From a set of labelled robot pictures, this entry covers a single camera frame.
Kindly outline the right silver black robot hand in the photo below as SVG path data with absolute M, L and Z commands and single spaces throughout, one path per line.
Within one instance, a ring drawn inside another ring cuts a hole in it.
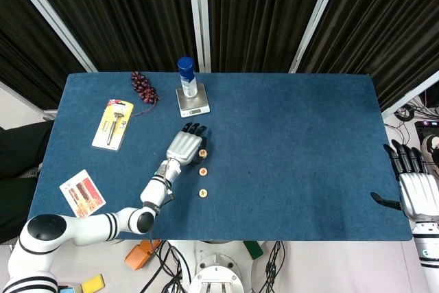
M 381 206 L 402 211 L 413 222 L 437 222 L 438 184 L 423 153 L 394 139 L 383 149 L 399 184 L 400 199 L 388 200 L 375 192 L 370 193 L 371 198 Z

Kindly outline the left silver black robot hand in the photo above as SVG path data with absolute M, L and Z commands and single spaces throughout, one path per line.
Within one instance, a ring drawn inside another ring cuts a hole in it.
M 206 130 L 207 127 L 199 123 L 186 123 L 169 145 L 166 157 L 178 161 L 182 166 L 199 165 L 202 162 L 200 151 L 205 150 L 207 145 Z

